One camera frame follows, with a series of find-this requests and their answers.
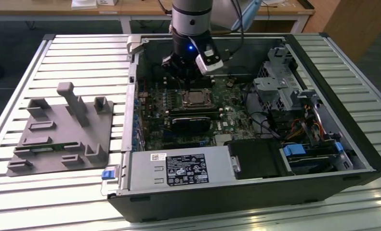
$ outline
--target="3d printed holder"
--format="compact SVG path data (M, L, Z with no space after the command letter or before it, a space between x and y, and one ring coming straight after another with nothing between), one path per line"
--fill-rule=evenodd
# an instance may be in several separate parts
M107 166L114 103L106 97L84 103L71 82L59 83L58 93L67 105L50 105L44 98L29 101L9 177Z

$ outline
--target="power supply label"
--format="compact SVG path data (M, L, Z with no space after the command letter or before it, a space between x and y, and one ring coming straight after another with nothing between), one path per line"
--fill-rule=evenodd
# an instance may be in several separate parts
M167 185L209 183L205 154L166 157Z

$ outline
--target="slotted metal table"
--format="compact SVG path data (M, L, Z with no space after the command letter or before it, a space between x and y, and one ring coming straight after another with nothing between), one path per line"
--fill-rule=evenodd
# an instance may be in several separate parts
M296 38L381 154L380 92L330 38L318 34ZM102 169L7 177L29 99L66 103L56 93L64 81L74 83L84 102L95 96L115 102L110 165L120 163L130 68L126 42L127 35L45 36L0 117L0 230L381 230L381 178L318 203L130 223L100 193ZM312 88L304 72L298 73ZM116 182L107 189L115 190Z

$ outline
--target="circuit board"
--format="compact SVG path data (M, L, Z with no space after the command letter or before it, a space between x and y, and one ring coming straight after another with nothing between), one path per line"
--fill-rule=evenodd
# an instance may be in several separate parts
M146 97L140 98L146 150L223 145L223 142L215 140L217 135L222 134L227 134L225 137L231 140L255 137L251 121L241 100L241 86L233 83L234 80L227 77L215 78L215 84L211 88L191 89L194 95L186 95L189 93L182 89L163 89L155 83L147 93L142 94ZM171 134L171 130L166 129L167 111L189 109L191 112L190 107L202 107L195 103L187 104L185 101L187 97L193 97L194 101L206 102L207 100L209 102L203 103L203 107L217 108L219 117L210 121L209 131L194 135L175 135Z

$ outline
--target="blue tab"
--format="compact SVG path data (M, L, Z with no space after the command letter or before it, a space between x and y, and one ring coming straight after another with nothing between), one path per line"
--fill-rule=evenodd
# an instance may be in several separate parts
M115 170L104 170L102 172L102 180L112 180L115 179Z
M301 144L289 144L289 145L286 145L286 147L284 147L282 150L284 150L286 156L306 154L304 145L301 145Z
M282 148L282 151L285 152L285 156L290 156L292 155L292 152L290 152L288 146Z
M344 146L342 146L341 142L336 142L334 146L336 146L338 152L341 152L344 150Z

